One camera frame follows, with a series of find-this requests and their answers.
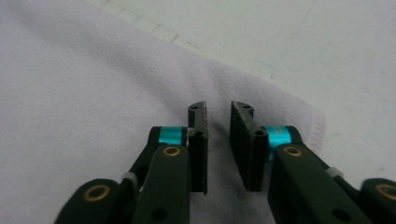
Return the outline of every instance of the black plastic arm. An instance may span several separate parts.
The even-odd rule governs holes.
[[[64,205],[55,224],[118,223],[120,186],[115,181],[95,179],[81,186]]]
[[[276,223],[372,223],[306,148],[276,149],[268,192]]]
[[[246,190],[262,190],[264,163],[269,155],[268,134],[253,120],[254,108],[232,101],[230,142]]]
[[[163,146],[154,153],[132,224],[189,223],[189,160],[183,146]]]
[[[207,193],[206,103],[189,106],[188,148],[191,161],[191,191]]]

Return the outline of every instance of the white fabric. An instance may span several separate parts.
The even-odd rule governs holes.
[[[1,223],[52,223],[80,185],[119,181],[152,126],[187,125],[203,100],[209,192],[191,195],[191,223],[271,223],[265,191],[245,192],[233,161],[231,100],[314,150],[324,130],[304,101],[77,0],[2,1],[0,71]]]

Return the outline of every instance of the white table surface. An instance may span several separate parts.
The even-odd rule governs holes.
[[[319,156],[355,188],[396,180],[395,1],[88,1],[320,108]]]

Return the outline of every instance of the screw hole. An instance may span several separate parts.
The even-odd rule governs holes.
[[[105,189],[93,189],[89,195],[92,198],[98,197],[100,195],[102,195],[105,192]]]
[[[375,186],[383,196],[396,201],[396,188],[388,184],[378,184]]]
[[[332,215],[335,216],[338,220],[348,222],[350,221],[350,215],[341,209],[332,210]]]
[[[151,219],[154,221],[163,221],[166,219],[168,216],[167,212],[163,208],[158,208],[152,211],[151,213]]]
[[[175,147],[170,147],[170,148],[168,148],[168,149],[166,150],[166,152],[169,153],[169,154],[177,153],[177,148],[175,148]]]
[[[297,154],[298,150],[296,148],[289,148],[289,153],[291,154]]]

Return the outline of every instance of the wrinkled fabric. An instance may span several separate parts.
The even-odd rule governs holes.
[[[191,195],[191,223],[274,222],[266,188],[245,192],[237,173],[231,100],[254,106],[259,125],[293,125],[309,147],[321,144],[324,118],[311,105],[83,1],[2,1],[0,31],[2,223],[52,223],[85,182],[120,181],[150,128],[187,126],[199,101],[208,194]]]

